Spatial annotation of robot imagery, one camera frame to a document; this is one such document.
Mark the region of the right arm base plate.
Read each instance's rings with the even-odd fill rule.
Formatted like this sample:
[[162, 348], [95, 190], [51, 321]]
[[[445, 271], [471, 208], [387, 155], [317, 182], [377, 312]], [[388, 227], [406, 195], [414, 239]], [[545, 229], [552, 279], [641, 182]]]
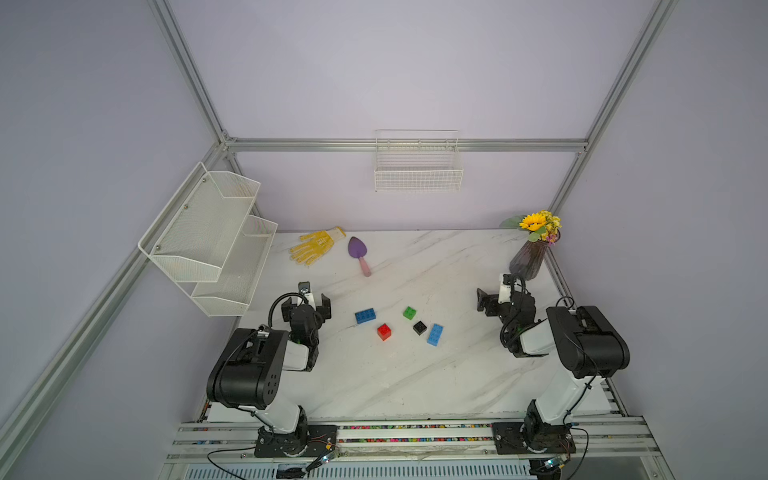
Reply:
[[567, 426], [542, 424], [529, 427], [524, 422], [496, 422], [491, 429], [496, 451], [500, 455], [576, 452]]

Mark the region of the light blue lego brick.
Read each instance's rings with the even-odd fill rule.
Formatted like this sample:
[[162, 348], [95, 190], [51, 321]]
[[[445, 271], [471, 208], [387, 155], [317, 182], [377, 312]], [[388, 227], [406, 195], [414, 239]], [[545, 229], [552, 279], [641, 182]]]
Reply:
[[431, 346], [437, 347], [439, 345], [444, 327], [439, 324], [433, 324], [429, 330], [427, 337], [427, 343]]

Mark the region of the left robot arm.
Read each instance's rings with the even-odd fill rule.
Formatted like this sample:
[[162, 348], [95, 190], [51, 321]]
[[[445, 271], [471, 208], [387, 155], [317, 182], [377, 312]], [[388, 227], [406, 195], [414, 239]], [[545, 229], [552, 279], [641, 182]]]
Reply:
[[246, 413], [262, 423], [255, 455], [298, 457], [309, 447], [305, 409], [279, 393], [282, 374], [310, 372], [319, 355], [319, 330], [332, 317], [332, 301], [316, 303], [308, 290], [280, 295], [267, 323], [236, 329], [215, 362], [207, 400]]

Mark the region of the red lego brick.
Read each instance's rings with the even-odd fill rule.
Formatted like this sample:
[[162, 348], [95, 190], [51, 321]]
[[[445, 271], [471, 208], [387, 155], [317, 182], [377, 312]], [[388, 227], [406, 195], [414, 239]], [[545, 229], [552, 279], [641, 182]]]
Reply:
[[386, 341], [391, 337], [392, 331], [387, 324], [383, 324], [377, 328], [377, 334], [382, 341]]

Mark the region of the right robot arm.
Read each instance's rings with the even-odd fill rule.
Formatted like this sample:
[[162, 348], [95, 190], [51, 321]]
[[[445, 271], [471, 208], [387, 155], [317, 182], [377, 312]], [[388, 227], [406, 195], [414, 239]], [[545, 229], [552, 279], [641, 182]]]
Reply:
[[545, 391], [529, 403], [520, 422], [492, 425], [500, 454], [575, 451], [570, 417], [597, 383], [630, 362], [626, 342], [595, 306], [558, 301], [538, 319], [524, 278], [503, 274], [497, 294], [476, 290], [477, 310], [501, 321], [502, 347], [516, 358], [555, 355], [561, 368]]

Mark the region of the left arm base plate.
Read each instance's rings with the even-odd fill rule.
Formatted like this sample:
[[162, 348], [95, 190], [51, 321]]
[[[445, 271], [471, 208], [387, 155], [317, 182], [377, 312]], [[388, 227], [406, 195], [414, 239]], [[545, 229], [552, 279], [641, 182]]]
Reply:
[[294, 433], [280, 434], [266, 427], [258, 431], [256, 458], [318, 457], [329, 453], [337, 443], [336, 425], [299, 424]]

